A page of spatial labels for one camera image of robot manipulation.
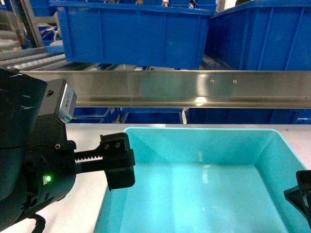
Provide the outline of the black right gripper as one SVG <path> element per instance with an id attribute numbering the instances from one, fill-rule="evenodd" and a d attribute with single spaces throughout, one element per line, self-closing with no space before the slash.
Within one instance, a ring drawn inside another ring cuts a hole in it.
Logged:
<path id="1" fill-rule="evenodd" d="M 297 171 L 296 180 L 297 185 L 285 190 L 284 197 L 303 215 L 311 227 L 311 171 Z"/>

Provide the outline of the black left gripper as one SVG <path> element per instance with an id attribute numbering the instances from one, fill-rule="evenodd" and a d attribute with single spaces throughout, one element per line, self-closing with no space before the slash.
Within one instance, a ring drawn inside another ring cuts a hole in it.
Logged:
<path id="1" fill-rule="evenodd" d="M 23 165 L 27 182 L 24 217 L 63 199 L 72 189 L 76 173 L 104 171 L 110 191 L 135 184 L 136 162 L 128 134 L 101 135 L 97 148 L 74 154 L 75 149 L 75 142 L 67 139 L 64 122 L 52 114 L 38 116 Z"/>

